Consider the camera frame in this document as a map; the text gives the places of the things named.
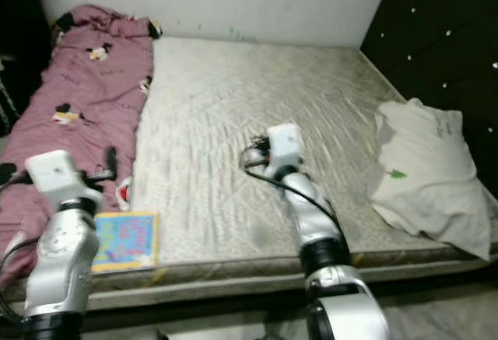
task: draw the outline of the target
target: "colorful book cover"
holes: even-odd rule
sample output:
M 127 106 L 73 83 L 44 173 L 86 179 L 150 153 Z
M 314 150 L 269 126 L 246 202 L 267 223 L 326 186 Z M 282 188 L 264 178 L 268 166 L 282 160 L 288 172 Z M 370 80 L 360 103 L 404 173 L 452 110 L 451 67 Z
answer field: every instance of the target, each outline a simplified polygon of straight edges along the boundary
M 93 272 L 116 272 L 156 265 L 157 213 L 100 213 L 95 222 L 100 246 L 93 259 Z

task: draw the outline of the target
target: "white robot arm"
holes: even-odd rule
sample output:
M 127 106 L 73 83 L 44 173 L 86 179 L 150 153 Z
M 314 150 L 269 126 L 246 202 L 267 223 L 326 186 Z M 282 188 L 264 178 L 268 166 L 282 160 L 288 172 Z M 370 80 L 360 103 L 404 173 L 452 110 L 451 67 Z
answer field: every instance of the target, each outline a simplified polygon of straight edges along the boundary
M 300 172 L 300 140 L 294 124 L 269 128 L 267 137 L 258 137 L 244 151 L 249 161 L 241 157 L 240 163 L 247 174 L 283 189 L 306 278 L 310 340 L 391 339 L 381 308 L 351 266 L 348 245 L 330 202 Z
M 109 169 L 86 175 L 66 151 L 26 161 L 29 178 L 55 213 L 37 245 L 37 265 L 26 285 L 23 338 L 79 339 L 91 290 L 90 271 L 99 247 L 93 217 L 103 195 L 95 183 L 115 179 L 116 151 L 107 151 Z

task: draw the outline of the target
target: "black cable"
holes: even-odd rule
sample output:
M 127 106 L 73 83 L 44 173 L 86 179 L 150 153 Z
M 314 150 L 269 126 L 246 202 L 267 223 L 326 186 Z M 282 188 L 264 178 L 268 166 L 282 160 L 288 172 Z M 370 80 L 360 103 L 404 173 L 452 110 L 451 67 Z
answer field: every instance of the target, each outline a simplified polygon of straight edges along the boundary
M 15 251 L 21 249 L 21 248 L 24 248 L 24 247 L 27 247 L 31 244 L 34 244 L 38 241 L 38 237 L 35 238 L 35 239 L 29 239 L 29 240 L 26 240 L 26 241 L 23 241 L 19 244 L 17 244 L 16 246 L 14 246 L 9 252 L 7 252 L 7 254 L 5 254 L 5 256 L 3 256 L 2 258 L 2 262 L 0 262 L 0 274 L 2 273 L 2 270 L 3 270 L 3 265 L 5 264 L 5 261 L 7 261 L 7 258 L 9 258 L 9 256 L 11 254 L 13 254 Z M 23 317 L 21 317 L 20 315 L 18 315 L 10 306 L 9 304 L 7 303 L 7 300 L 5 299 L 5 296 L 3 294 L 3 289 L 0 289 L 0 307 L 2 308 L 3 310 L 3 314 L 5 316 L 5 318 L 7 318 L 9 321 L 11 321 L 14 325 L 18 326 L 18 327 L 22 327 L 23 325 Z
M 264 175 L 259 175 L 259 174 L 256 174 L 252 171 L 250 171 L 248 169 L 248 167 L 252 167 L 252 166 L 255 166 L 255 165 L 251 165 L 251 166 L 247 166 L 244 164 L 244 155 L 250 150 L 250 149 L 253 149 L 254 147 L 253 146 L 248 146 L 246 148 L 244 148 L 244 150 L 240 153 L 240 158 L 239 158 L 239 166 L 240 168 L 249 176 L 253 177 L 253 178 L 256 178 L 256 179 L 259 179 L 260 181 L 265 181 L 265 182 L 268 182 L 268 183 L 271 183 L 273 185 L 275 185 L 276 187 L 279 187 L 279 188 L 282 188 L 284 190 L 287 190 L 287 191 L 291 191 L 292 193 L 300 196 L 301 198 L 304 198 L 306 201 L 308 201 L 310 204 L 312 204 L 313 206 L 315 206 L 318 210 L 320 210 L 321 212 L 323 212 L 328 218 L 330 218 L 332 220 L 332 222 L 335 223 L 335 225 L 338 227 L 339 231 L 344 234 L 341 230 L 341 226 L 339 225 L 338 223 L 338 220 L 337 220 L 337 215 L 335 213 L 335 209 L 334 207 L 332 206 L 332 203 L 331 202 L 328 202 L 329 206 L 331 207 L 331 212 L 329 212 L 327 209 L 325 209 L 323 206 L 321 206 L 320 204 L 318 204 L 314 199 L 310 198 L 309 196 L 306 196 L 304 193 L 302 193 L 301 191 L 298 191 L 297 189 L 295 188 L 292 188 L 290 186 L 288 186 L 287 184 L 284 184 L 282 182 L 278 182 L 278 181 L 275 181 L 274 179 L 271 179 L 271 178 L 268 178 L 268 177 L 265 177 Z M 257 163 L 268 163 L 267 160 L 261 160 L 261 161 L 257 161 Z
M 249 168 L 249 167 L 255 167 L 255 166 L 260 166 L 260 165 L 268 165 L 268 160 L 267 159 L 260 159 L 259 161 L 253 161 L 252 163 L 245 163 L 244 167 Z

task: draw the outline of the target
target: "tufted headboard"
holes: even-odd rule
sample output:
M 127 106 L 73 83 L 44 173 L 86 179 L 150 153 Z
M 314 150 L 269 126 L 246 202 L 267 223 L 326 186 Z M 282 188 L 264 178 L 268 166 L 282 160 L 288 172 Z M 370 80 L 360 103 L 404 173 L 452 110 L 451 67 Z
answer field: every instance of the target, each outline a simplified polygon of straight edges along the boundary
M 361 50 L 405 98 L 463 112 L 498 197 L 498 0 L 382 0 Z

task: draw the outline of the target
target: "gray mattress fabric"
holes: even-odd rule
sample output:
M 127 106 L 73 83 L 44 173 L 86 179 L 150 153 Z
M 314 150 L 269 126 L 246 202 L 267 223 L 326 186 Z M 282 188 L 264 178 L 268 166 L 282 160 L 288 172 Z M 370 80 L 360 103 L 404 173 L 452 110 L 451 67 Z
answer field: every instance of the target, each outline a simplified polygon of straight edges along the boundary
M 367 280 L 485 264 L 389 227 L 367 201 L 374 111 L 402 97 L 359 51 L 163 38 L 154 63 L 132 208 L 160 213 L 159 265 L 95 275 L 90 309 L 300 288 L 277 191 L 237 167 L 251 136 L 286 122 L 300 126 L 305 169 L 334 203 Z M 496 254 L 495 219 L 493 242 Z

